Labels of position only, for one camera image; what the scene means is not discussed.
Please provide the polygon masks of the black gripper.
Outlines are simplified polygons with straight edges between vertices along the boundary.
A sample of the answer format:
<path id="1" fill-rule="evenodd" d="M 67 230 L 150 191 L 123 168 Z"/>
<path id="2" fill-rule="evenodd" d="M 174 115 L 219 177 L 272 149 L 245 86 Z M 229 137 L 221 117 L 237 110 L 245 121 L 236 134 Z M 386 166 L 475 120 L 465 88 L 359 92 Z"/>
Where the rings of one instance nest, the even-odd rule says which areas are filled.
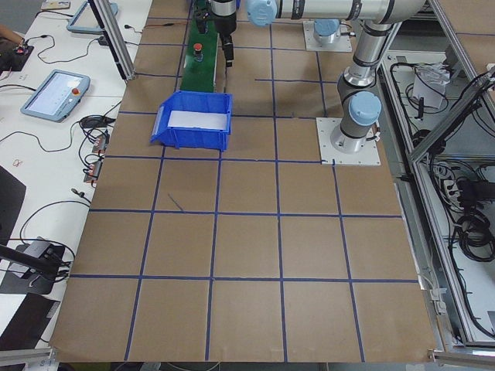
<path id="1" fill-rule="evenodd" d="M 226 68 L 230 68 L 234 61 L 234 44 L 231 34 L 237 28 L 237 2 L 235 0 L 212 0 L 210 6 L 215 27 L 221 35 Z"/>

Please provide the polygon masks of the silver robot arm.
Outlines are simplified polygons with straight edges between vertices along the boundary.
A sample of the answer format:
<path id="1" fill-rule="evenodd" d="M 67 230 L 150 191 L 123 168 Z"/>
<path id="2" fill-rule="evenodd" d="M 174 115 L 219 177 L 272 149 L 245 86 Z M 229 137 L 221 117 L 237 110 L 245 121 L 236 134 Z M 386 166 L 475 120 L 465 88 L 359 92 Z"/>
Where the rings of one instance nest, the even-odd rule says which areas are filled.
<path id="1" fill-rule="evenodd" d="M 276 19 L 345 19 L 362 20 L 353 62 L 343 72 L 339 84 L 350 92 L 370 87 L 375 70 L 387 51 L 395 25 L 410 19 L 424 5 L 423 1 L 246 1 L 249 21 L 267 26 Z"/>
<path id="2" fill-rule="evenodd" d="M 339 19 L 316 19 L 313 23 L 313 37 L 320 46 L 337 43 L 341 37 Z"/>

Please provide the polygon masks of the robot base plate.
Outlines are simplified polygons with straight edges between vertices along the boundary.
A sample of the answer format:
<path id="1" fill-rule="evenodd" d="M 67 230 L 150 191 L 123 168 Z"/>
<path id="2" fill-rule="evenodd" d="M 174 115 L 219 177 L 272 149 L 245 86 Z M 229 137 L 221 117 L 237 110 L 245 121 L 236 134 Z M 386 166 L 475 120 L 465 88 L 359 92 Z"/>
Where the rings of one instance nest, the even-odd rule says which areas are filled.
<path id="1" fill-rule="evenodd" d="M 306 50 L 350 53 L 350 33 L 339 19 L 316 19 L 303 22 Z"/>
<path id="2" fill-rule="evenodd" d="M 318 117 L 316 131 L 323 165 L 380 166 L 377 140 L 371 129 L 363 138 L 352 139 L 343 134 L 338 117 Z"/>

